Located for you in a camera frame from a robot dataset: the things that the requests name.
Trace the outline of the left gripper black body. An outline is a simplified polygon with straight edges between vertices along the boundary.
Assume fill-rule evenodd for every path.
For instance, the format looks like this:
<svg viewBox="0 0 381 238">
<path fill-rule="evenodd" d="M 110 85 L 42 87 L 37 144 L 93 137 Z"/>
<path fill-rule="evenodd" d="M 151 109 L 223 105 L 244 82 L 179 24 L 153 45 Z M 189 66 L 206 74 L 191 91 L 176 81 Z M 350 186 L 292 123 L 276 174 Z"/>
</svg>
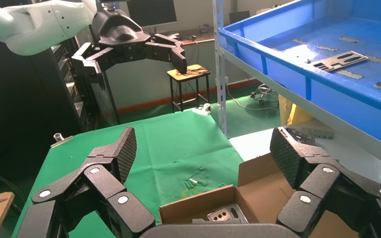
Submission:
<svg viewBox="0 0 381 238">
<path fill-rule="evenodd" d="M 111 61 L 123 63 L 146 58 L 145 43 L 150 36 L 122 10 L 97 11 L 91 27 L 100 49 L 111 49 L 107 53 Z"/>
</svg>

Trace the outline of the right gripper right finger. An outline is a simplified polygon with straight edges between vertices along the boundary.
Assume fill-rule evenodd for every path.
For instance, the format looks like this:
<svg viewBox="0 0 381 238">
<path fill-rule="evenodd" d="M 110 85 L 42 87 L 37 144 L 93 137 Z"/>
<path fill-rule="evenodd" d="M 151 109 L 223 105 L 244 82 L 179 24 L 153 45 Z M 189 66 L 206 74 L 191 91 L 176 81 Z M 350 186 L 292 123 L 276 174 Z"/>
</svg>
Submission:
<svg viewBox="0 0 381 238">
<path fill-rule="evenodd" d="M 273 130 L 270 153 L 294 189 L 277 224 L 306 238 L 330 211 L 359 237 L 381 238 L 380 183 L 343 167 L 322 148 L 297 141 L 284 127 Z"/>
</svg>

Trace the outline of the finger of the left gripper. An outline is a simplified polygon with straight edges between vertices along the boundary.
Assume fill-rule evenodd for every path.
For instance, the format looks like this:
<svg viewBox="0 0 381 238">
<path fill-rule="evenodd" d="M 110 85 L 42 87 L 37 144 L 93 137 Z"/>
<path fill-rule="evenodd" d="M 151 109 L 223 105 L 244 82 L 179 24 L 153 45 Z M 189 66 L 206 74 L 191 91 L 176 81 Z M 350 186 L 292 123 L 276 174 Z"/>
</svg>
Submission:
<svg viewBox="0 0 381 238">
<path fill-rule="evenodd" d="M 147 59 L 169 62 L 179 73 L 187 73 L 188 63 L 182 41 L 154 34 L 145 43 L 145 54 Z"/>
<path fill-rule="evenodd" d="M 77 77 L 88 83 L 99 84 L 100 89 L 105 91 L 104 72 L 114 65 L 114 52 L 111 47 L 101 49 L 90 42 L 84 43 L 71 57 Z"/>
</svg>

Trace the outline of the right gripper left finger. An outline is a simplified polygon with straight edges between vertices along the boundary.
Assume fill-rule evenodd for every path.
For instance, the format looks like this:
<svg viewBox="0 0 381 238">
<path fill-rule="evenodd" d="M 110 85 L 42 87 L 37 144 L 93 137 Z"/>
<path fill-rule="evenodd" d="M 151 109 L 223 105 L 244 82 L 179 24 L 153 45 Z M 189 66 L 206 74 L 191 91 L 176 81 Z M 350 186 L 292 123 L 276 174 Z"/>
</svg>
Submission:
<svg viewBox="0 0 381 238">
<path fill-rule="evenodd" d="M 136 151 L 132 127 L 114 143 L 94 148 L 78 169 L 32 196 L 17 236 L 66 238 L 84 216 L 96 212 L 114 236 L 140 237 L 155 226 L 155 217 L 125 186 Z"/>
</svg>

